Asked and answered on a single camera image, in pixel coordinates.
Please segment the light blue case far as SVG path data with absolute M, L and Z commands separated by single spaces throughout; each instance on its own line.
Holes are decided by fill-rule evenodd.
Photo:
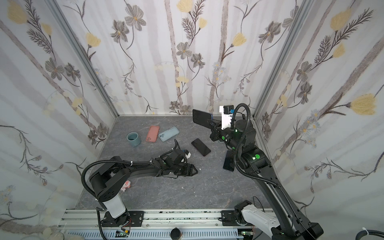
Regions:
M 180 133 L 180 131 L 178 130 L 178 128 L 172 127 L 168 130 L 165 130 L 162 133 L 159 133 L 158 137 L 160 138 L 160 140 L 162 142 L 165 142 L 165 141 L 177 136 L 179 133 Z

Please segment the black mounting plate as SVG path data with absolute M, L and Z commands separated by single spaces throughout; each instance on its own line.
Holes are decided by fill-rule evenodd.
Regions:
M 221 211 L 221 217 L 219 221 L 224 227 L 251 227 L 253 226 L 250 223 L 245 222 L 244 219 L 240 217 L 240 213 L 235 210 L 223 210 Z
M 129 227 L 141 227 L 144 220 L 144 211 L 129 211 Z

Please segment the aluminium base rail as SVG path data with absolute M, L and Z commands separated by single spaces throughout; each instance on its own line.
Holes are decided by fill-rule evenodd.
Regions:
M 174 228 L 181 230 L 181 240 L 271 239 L 254 226 L 224 227 L 219 221 L 222 209 L 133 211 L 145 212 L 141 227 L 99 227 L 95 210 L 67 210 L 58 230 L 85 240 L 169 240 Z M 262 211 L 275 215 L 271 209 Z

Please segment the black knob on rail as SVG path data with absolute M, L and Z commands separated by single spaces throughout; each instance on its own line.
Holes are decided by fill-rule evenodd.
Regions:
M 179 228 L 174 228 L 170 232 L 171 240 L 181 240 L 183 234 Z

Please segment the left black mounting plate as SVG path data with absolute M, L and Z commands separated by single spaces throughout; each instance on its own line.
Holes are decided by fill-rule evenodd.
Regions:
M 141 227 L 144 220 L 144 211 L 129 211 L 129 227 Z

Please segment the black phone blue edge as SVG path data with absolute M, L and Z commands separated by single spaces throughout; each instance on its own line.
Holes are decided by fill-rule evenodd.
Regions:
M 211 150 L 200 139 L 193 140 L 191 144 L 204 157 L 211 152 Z
M 209 120 L 213 119 L 213 115 L 208 112 L 193 109 L 193 122 L 202 127 L 209 128 Z

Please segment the pink phone case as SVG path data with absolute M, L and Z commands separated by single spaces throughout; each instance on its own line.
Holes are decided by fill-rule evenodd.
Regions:
M 150 126 L 148 134 L 146 136 L 146 141 L 150 143 L 155 143 L 158 138 L 159 130 L 159 126 Z

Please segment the teal ceramic cup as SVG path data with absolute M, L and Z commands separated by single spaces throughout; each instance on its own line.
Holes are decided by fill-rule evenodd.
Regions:
M 138 133 L 131 132 L 127 135 L 127 141 L 132 147 L 137 147 L 141 144 L 141 139 Z

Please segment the black phone purple edge far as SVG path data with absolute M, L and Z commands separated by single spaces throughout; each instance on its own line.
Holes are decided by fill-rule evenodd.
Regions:
M 232 151 L 227 151 L 225 161 L 223 164 L 223 169 L 231 172 L 235 170 L 234 154 Z

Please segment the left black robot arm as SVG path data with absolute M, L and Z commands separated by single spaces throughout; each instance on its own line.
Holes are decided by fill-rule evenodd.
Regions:
M 99 227 L 136 226 L 132 214 L 128 211 L 120 196 L 126 181 L 143 177 L 192 177 L 198 169 L 188 162 L 186 152 L 175 141 L 168 152 L 147 162 L 125 161 L 119 156 L 109 160 L 100 160 L 89 164 L 81 174 L 85 190 L 101 205 L 97 208 Z

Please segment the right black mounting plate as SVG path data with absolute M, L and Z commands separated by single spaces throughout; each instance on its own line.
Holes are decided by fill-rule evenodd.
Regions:
M 235 210 L 223 210 L 221 211 L 221 217 L 219 221 L 224 227 L 251 227 L 253 226 L 250 223 L 245 222 L 244 219 L 240 217 L 240 213 Z

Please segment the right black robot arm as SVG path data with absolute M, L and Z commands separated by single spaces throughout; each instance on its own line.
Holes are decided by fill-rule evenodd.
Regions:
M 257 146 L 249 106 L 241 103 L 235 108 L 224 108 L 231 117 L 229 125 L 213 118 L 203 121 L 211 130 L 210 138 L 223 142 L 232 152 L 235 169 L 259 186 L 275 214 L 271 216 L 245 201 L 237 205 L 239 224 L 251 224 L 272 240 L 317 240 L 324 230 L 297 207 L 279 181 L 272 162 Z

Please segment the small pink figurine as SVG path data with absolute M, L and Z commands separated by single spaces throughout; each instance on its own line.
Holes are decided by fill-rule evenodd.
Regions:
M 125 183 L 123 184 L 123 186 L 121 187 L 121 191 L 122 192 L 125 192 L 127 189 L 129 189 L 131 187 L 131 182 L 129 180 L 125 181 Z

